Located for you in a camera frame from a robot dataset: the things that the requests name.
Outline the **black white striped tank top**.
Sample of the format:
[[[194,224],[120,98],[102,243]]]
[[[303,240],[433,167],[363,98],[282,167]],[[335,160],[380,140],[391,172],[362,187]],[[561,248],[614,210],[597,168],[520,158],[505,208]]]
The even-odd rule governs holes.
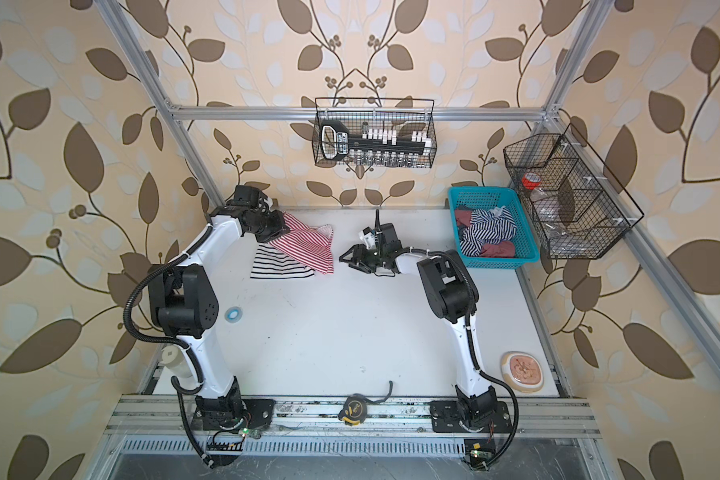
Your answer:
[[[268,244],[258,244],[250,278],[252,280],[297,280],[310,278],[315,271]]]

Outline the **red white striped tank top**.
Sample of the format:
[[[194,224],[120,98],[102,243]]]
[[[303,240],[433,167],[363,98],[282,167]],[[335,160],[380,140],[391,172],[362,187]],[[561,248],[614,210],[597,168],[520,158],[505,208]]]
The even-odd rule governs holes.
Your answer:
[[[331,225],[309,226],[290,213],[284,214],[289,232],[272,240],[270,245],[291,259],[323,275],[334,273],[331,252],[334,229]]]

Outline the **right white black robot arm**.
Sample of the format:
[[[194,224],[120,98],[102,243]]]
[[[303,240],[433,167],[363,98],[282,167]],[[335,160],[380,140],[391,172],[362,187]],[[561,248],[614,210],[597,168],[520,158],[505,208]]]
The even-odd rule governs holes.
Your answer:
[[[361,232],[361,242],[339,256],[350,268],[375,276],[419,276],[433,314],[450,329],[457,368],[455,412],[444,420],[471,432],[517,433],[517,396],[505,381],[482,369],[476,335],[479,292],[467,267],[454,250],[405,247],[392,224],[378,224]]]

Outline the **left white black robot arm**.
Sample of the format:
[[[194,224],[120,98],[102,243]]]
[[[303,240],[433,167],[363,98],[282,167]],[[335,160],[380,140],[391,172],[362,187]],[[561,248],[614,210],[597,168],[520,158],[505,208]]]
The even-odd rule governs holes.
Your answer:
[[[221,310],[210,271],[244,235],[265,243],[288,232],[284,214],[272,207],[261,189],[239,185],[207,215],[204,230],[190,246],[167,263],[152,266],[126,300],[126,331],[141,342],[177,347],[190,368],[192,388],[176,376],[171,378],[186,426],[190,425],[188,398],[194,400],[195,413],[206,430],[240,432],[270,425],[275,401],[245,401],[224,360],[215,329]]]

